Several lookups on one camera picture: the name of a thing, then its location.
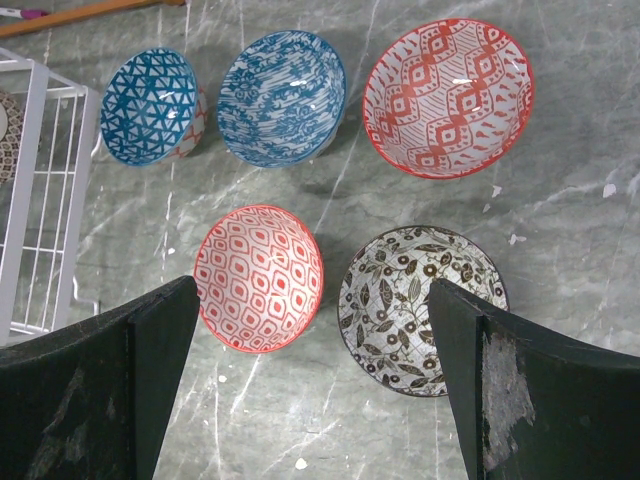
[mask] wooden stick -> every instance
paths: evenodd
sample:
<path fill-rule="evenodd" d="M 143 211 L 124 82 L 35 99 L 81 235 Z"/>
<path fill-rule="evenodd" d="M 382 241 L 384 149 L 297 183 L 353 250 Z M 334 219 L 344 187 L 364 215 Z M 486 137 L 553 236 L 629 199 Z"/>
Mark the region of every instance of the wooden stick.
<path fill-rule="evenodd" d="M 117 12 L 130 8 L 146 7 L 155 3 L 167 3 L 169 5 L 182 5 L 184 0 L 105 0 L 93 5 L 67 10 L 64 12 L 52 13 L 45 17 L 33 20 L 23 20 L 18 23 L 0 27 L 0 38 L 22 35 L 25 33 L 37 32 L 45 28 L 57 27 L 68 23 L 85 20 L 97 15 Z"/>

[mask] bowl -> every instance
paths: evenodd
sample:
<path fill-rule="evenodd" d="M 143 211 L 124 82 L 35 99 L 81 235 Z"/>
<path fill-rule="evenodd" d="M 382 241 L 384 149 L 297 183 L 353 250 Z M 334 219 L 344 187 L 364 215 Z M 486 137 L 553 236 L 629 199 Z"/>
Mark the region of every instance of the bowl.
<path fill-rule="evenodd" d="M 0 184 L 16 175 L 23 113 L 15 98 L 0 90 Z"/>
<path fill-rule="evenodd" d="M 227 147 L 257 167 L 319 155 L 342 121 L 346 78 L 336 51 L 317 35 L 283 31 L 261 38 L 222 83 L 218 127 Z"/>
<path fill-rule="evenodd" d="M 365 87 L 369 139 L 412 175 L 470 175 L 503 156 L 531 116 L 534 81 L 522 48 L 478 20 L 449 19 L 407 33 Z"/>
<path fill-rule="evenodd" d="M 338 321 L 344 343 L 371 377 L 398 393 L 447 393 L 429 324 L 429 286 L 436 278 L 509 308 L 491 259 L 439 227 L 401 227 L 379 235 L 358 252 L 342 280 Z"/>
<path fill-rule="evenodd" d="M 181 54 L 152 48 L 130 58 L 109 82 L 100 128 L 117 160 L 144 166 L 183 158 L 202 138 L 207 100 Z"/>
<path fill-rule="evenodd" d="M 243 352 L 293 342 L 322 298 L 324 266 L 309 229 L 278 207 L 234 210 L 205 238 L 194 277 L 209 330 Z"/>

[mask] gray marble surface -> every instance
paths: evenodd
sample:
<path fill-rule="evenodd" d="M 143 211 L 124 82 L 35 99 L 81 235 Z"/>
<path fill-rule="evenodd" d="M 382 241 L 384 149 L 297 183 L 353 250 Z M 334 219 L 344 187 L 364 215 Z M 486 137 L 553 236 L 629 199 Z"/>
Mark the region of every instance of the gray marble surface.
<path fill-rule="evenodd" d="M 90 0 L 28 3 L 62 10 Z M 537 95 L 524 135 L 494 166 L 429 181 L 375 152 L 360 100 L 394 39 L 445 17 L 511 32 L 533 62 Z M 2 40 L 96 89 L 137 51 L 173 47 L 186 52 L 212 105 L 233 58 L 271 31 L 316 32 L 345 60 L 347 117 L 313 163 L 275 170 L 242 163 L 211 116 L 201 146 L 179 163 L 131 169 L 102 149 L 93 165 L 77 276 L 82 296 L 104 308 L 190 273 L 210 226 L 246 204 L 294 212 L 325 259 L 323 305 L 291 346 L 262 356 L 231 351 L 200 323 L 156 477 L 465 478 L 448 399 L 382 388 L 338 331 L 336 296 L 351 256 L 395 226 L 433 224 L 468 236 L 501 270 L 515 313 L 640 355 L 639 27 L 637 0 L 194 0 Z M 90 313 L 74 305 L 75 319 Z"/>

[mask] white dish rack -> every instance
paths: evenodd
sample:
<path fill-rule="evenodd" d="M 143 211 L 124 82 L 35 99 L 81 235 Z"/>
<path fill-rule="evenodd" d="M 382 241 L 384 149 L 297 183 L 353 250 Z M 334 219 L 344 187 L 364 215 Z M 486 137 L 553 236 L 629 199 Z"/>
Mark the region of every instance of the white dish rack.
<path fill-rule="evenodd" d="M 0 185 L 2 346 L 64 327 L 72 295 L 85 301 L 74 269 L 100 96 L 3 48 L 0 88 L 24 108 L 16 176 Z"/>

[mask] blue and white bowl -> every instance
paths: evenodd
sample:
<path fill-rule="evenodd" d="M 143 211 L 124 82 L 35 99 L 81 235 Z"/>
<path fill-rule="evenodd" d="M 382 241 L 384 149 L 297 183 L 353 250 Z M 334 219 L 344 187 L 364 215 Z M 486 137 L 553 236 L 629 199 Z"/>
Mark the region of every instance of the blue and white bowl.
<path fill-rule="evenodd" d="M 202 137 L 206 112 L 187 59 L 153 48 L 129 59 L 109 82 L 100 128 L 116 159 L 143 166 L 186 156 Z"/>
<path fill-rule="evenodd" d="M 308 32 L 276 32 L 251 44 L 227 72 L 218 126 L 242 160 L 294 165 L 331 143 L 346 96 L 345 69 L 329 43 Z"/>

